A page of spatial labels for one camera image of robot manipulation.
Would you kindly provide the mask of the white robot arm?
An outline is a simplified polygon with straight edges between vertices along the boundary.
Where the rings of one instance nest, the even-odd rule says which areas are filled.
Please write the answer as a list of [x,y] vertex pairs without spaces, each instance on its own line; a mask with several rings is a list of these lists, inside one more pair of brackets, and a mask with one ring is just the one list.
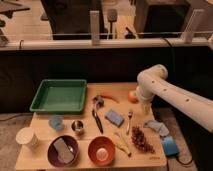
[[184,90],[166,81],[168,71],[157,64],[137,75],[136,96],[141,103],[150,103],[157,95],[203,128],[213,133],[213,100]]

